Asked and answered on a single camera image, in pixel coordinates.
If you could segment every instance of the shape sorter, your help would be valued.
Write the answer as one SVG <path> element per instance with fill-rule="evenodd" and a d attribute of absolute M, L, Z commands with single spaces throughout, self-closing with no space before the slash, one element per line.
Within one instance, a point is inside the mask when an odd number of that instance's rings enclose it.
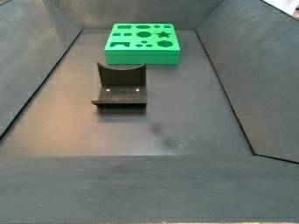
<path fill-rule="evenodd" d="M 179 64 L 172 24 L 114 24 L 105 45 L 108 64 Z"/>

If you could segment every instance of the black plastic piece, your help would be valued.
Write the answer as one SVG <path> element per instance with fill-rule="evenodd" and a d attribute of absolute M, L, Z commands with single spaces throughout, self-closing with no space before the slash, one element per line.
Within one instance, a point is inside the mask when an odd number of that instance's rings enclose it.
<path fill-rule="evenodd" d="M 97 72 L 101 88 L 97 100 L 92 101 L 94 105 L 145 106 L 145 64 L 133 69 L 118 70 L 97 63 Z"/>

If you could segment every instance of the gray floor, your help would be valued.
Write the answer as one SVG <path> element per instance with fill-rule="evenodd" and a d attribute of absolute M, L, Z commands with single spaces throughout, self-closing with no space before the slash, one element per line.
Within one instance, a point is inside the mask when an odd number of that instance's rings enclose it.
<path fill-rule="evenodd" d="M 96 63 L 108 31 L 85 31 L 0 144 L 0 156 L 248 154 L 216 74 L 193 31 L 179 31 L 179 66 L 148 66 L 140 113 L 100 113 Z"/>
<path fill-rule="evenodd" d="M 148 67 L 145 115 L 89 103 L 106 36 L 80 35 L 2 139 L 0 222 L 297 222 L 299 166 L 251 155 L 195 33 Z"/>

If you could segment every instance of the gray wall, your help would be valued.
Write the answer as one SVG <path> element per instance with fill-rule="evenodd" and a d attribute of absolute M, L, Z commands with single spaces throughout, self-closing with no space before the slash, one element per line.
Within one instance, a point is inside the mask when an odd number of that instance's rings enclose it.
<path fill-rule="evenodd" d="M 113 23 L 173 23 L 195 30 L 221 0 L 53 0 L 88 30 L 109 30 Z"/>
<path fill-rule="evenodd" d="M 49 1 L 0 5 L 0 136 L 78 33 Z"/>
<path fill-rule="evenodd" d="M 299 21 L 224 0 L 197 33 L 255 153 L 299 162 Z"/>

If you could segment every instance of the cutout hole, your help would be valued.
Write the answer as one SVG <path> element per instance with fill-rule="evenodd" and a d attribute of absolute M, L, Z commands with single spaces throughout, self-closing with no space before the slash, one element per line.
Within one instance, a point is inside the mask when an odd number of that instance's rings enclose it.
<path fill-rule="evenodd" d="M 149 25 L 144 25 L 144 24 L 140 24 L 136 26 L 137 29 L 149 29 L 150 26 Z"/>
<path fill-rule="evenodd" d="M 171 41 L 163 40 L 157 42 L 157 45 L 161 47 L 169 47 L 173 45 L 173 43 Z"/>
<path fill-rule="evenodd" d="M 117 29 L 130 29 L 132 25 L 121 24 Z"/>
<path fill-rule="evenodd" d="M 129 47 L 129 42 L 112 42 L 109 44 L 109 47 L 113 47 L 113 46 L 124 46 L 124 47 Z"/>
<path fill-rule="evenodd" d="M 140 31 L 140 32 L 136 34 L 136 36 L 137 36 L 138 38 L 148 38 L 148 37 L 152 36 L 152 33 L 148 32 L 148 31 Z"/>

